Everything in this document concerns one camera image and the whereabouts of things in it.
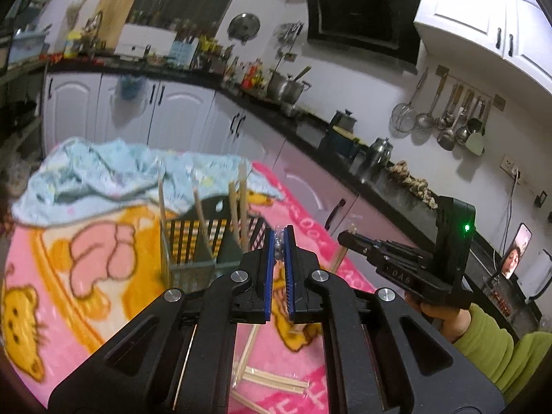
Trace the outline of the green right sleeve forearm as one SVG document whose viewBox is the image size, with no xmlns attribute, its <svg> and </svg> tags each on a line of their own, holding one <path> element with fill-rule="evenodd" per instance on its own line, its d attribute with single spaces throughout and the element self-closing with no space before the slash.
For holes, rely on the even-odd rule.
<svg viewBox="0 0 552 414">
<path fill-rule="evenodd" d="M 551 333 L 533 332 L 515 342 L 495 319 L 472 304 L 469 328 L 454 346 L 502 392 L 510 404 L 527 386 L 551 348 Z"/>
</svg>

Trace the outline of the person's right hand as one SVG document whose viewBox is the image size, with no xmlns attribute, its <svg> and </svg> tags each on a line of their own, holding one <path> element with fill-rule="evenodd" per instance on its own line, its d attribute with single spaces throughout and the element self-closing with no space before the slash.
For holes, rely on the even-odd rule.
<svg viewBox="0 0 552 414">
<path fill-rule="evenodd" d="M 441 323 L 440 333 L 450 342 L 460 339 L 469 329 L 472 315 L 469 310 L 457 307 L 434 306 L 422 302 L 410 293 L 405 294 L 405 301 L 418 313 Z"/>
</svg>

